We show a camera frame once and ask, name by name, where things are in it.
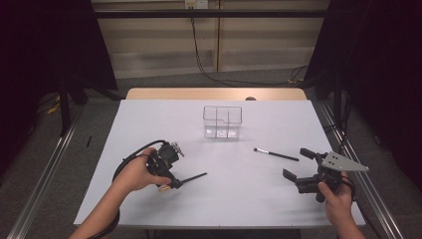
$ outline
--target gray floor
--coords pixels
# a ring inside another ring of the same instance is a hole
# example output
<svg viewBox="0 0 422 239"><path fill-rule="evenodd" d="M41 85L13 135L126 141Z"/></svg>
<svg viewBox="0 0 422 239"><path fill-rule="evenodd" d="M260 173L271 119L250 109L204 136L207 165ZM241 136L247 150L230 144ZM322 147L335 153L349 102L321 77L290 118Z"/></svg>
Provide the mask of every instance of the gray floor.
<svg viewBox="0 0 422 239"><path fill-rule="evenodd" d="M291 77L290 70L228 72L210 74L218 79L254 81L260 83L282 83ZM200 74L183 76L154 77L144 79L119 80L118 94L124 96L133 87L226 87L204 78ZM258 87L253 84L231 83L238 87ZM63 154L53 180L48 186L43 200L27 231L26 238L64 238L69 236L75 226L73 221L84 198L97 162L103 150L118 102L113 102L95 92L87 91L90 101L84 107L71 103L73 116L82 110L67 150ZM313 101L320 114L314 89L306 90L307 97ZM321 124L327 122L321 117ZM52 115L39 115L37 126L23 146L0 187L0 238L6 238L37 185L44 168L48 164L61 130L60 112ZM374 140L375 134L359 112L353 108L349 117L347 136L362 163L369 166L369 176L393 215L403 238L420 238L422 226L422 193L396 166L387 148ZM332 132L327 134L333 149L337 149ZM388 238L383 232L378 216L362 190L358 190L358 202L368 220L379 232L381 238ZM374 230L362 227L367 238L377 238ZM303 229L302 238L335 238L332 228ZM143 230L118 228L113 238L144 238Z"/></svg>

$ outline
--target transparent box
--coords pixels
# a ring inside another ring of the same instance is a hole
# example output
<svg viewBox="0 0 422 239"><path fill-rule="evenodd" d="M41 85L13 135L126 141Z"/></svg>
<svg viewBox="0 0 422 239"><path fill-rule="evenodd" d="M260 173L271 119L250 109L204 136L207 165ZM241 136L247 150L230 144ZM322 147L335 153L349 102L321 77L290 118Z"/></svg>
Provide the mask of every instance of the transparent box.
<svg viewBox="0 0 422 239"><path fill-rule="evenodd" d="M242 125L240 107L204 107L205 137L238 138Z"/></svg>

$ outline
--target white paper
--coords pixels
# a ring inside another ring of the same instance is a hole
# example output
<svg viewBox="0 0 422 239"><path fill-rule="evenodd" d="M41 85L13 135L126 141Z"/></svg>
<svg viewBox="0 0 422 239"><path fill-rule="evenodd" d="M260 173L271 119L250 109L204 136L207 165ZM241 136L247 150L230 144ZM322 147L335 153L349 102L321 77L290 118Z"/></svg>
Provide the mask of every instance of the white paper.
<svg viewBox="0 0 422 239"><path fill-rule="evenodd" d="M236 139L205 138L205 106L241 107ZM122 101L75 224L81 224L109 187L121 160L142 146L177 141L185 157L171 172L180 180L207 172L179 189L158 192L155 185L132 192L120 208L119 225L156 228L301 228L330 225L316 195L298 194L283 168L298 177L317 173L317 163L300 148L331 151L309 101ZM271 156L261 148L294 156ZM356 205L358 225L364 220Z"/></svg>

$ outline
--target power cable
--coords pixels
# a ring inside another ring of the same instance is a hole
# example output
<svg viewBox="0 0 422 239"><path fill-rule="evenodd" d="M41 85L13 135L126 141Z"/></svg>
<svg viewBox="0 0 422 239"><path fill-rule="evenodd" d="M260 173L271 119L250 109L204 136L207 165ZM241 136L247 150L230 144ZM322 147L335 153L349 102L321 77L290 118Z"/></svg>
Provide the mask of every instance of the power cable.
<svg viewBox="0 0 422 239"><path fill-rule="evenodd" d="M345 139L346 139L348 118L350 116L350 113L351 113L351 102L350 102L350 96L347 94L346 99L345 99L345 104L344 104L344 112L343 112L343 115L342 115L342 118L341 118L341 123L342 123L342 128L343 128L343 136L341 138L340 146L338 148L339 154L341 154L341 150L344 146L344 142L345 142Z"/></svg>
<svg viewBox="0 0 422 239"><path fill-rule="evenodd" d="M242 83L242 84L251 84L251 85L261 85L261 86L282 86L285 84L288 84L290 81L285 81L285 82L281 82L281 83L257 83L257 82L247 82L247 81L238 81L238 80L220 80L220 79L215 79L210 77L204 70L204 68L202 67L202 63L201 63L201 59L199 57L199 53L198 53L198 44L196 41L196 28L195 28L195 20L194 18L191 18L191 25L192 25L192 32L193 32L193 40L195 43L195 54L196 54L196 63L198 65L199 71L201 72L201 74L206 77L207 79L216 82L216 83L220 83L223 85L226 85L228 87L232 87L232 88L236 88L236 86L229 84L229 83Z"/></svg>
<svg viewBox="0 0 422 239"><path fill-rule="evenodd" d="M52 96L48 97L47 99L43 100L42 102L38 103L38 106L42 106L43 104L49 102L50 100L57 98L59 94L53 94Z"/></svg>
<svg viewBox="0 0 422 239"><path fill-rule="evenodd" d="M309 65L304 65L304 66L301 66L301 67L296 67L296 68L294 68L294 69L292 69L292 72L291 72L291 79L290 79L290 81L292 82L292 83L294 83L295 82L295 79L296 79L296 77L298 76L298 74L303 70L303 69L305 69L305 68L307 68Z"/></svg>

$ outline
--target human hand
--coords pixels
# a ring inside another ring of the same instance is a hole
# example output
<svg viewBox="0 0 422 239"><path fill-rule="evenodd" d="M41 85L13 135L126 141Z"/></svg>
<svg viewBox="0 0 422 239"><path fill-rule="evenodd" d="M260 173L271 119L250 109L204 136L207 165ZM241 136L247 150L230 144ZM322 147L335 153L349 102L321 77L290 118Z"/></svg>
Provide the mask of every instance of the human hand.
<svg viewBox="0 0 422 239"><path fill-rule="evenodd" d="M155 150L153 147L145 149L140 156L123 168L112 184L129 194L149 184L163 185L170 183L170 178L152 175L146 168L147 156Z"/></svg>
<svg viewBox="0 0 422 239"><path fill-rule="evenodd" d="M351 188L341 184L334 193L324 182L320 182L317 186L325 197L325 214L329 222L334 226L344 223L354 224L351 215Z"/></svg>

